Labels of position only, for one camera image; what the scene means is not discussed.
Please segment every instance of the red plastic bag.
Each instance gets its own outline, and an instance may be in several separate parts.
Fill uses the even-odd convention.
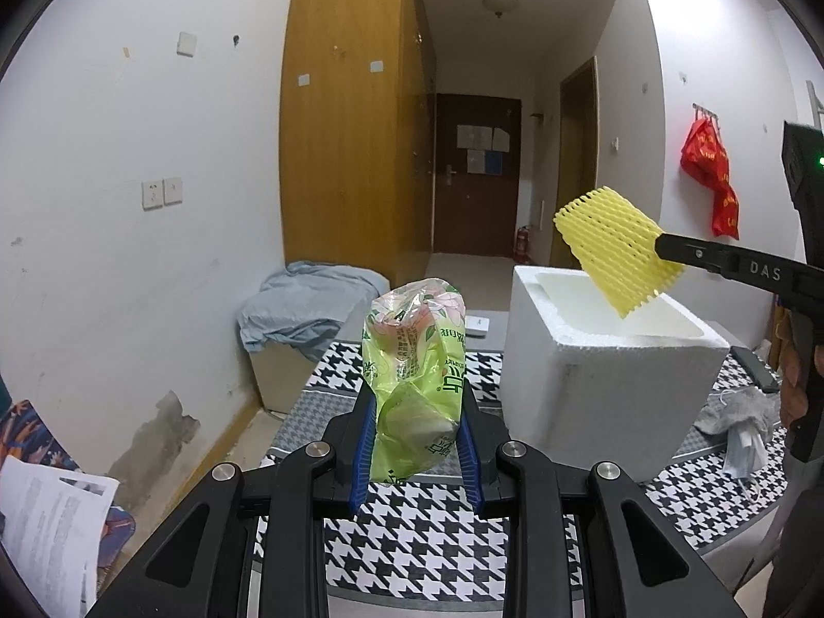
[[[739,198],[731,187],[715,192],[713,203],[713,234],[739,238]]]
[[[702,186],[712,190],[729,187],[729,160],[711,118],[695,119],[681,149],[681,167]]]
[[[710,117],[696,115],[681,149],[681,168],[715,193],[713,234],[739,238],[739,198],[729,184],[729,158]]]

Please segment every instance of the ceiling light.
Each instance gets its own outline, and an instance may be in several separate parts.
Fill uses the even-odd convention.
[[[489,9],[489,11],[494,13],[498,18],[505,13],[514,11],[521,4],[518,0],[481,0],[480,3],[484,5],[485,9]]]

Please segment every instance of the green plastic bag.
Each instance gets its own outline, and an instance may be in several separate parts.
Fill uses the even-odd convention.
[[[449,455],[467,368],[466,315],[460,293],[439,278],[372,302],[364,379],[377,399],[373,481],[404,481]]]

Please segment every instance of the paper document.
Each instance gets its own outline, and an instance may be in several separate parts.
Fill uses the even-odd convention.
[[[483,174],[486,170],[485,152],[483,150],[467,150],[467,172]]]
[[[7,456],[0,470],[3,546],[49,618],[85,615],[118,481]]]
[[[456,148],[492,149],[492,128],[480,125],[459,125]]]
[[[492,150],[499,150],[502,153],[509,152],[509,133],[496,127],[492,135]]]

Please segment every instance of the light switch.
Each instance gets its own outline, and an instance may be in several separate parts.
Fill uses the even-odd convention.
[[[183,179],[174,176],[163,179],[163,202],[166,205],[180,204],[183,201]]]
[[[143,182],[143,211],[163,206],[163,182]]]
[[[195,49],[198,46],[198,36],[190,32],[181,32],[177,38],[177,55],[195,57]]]

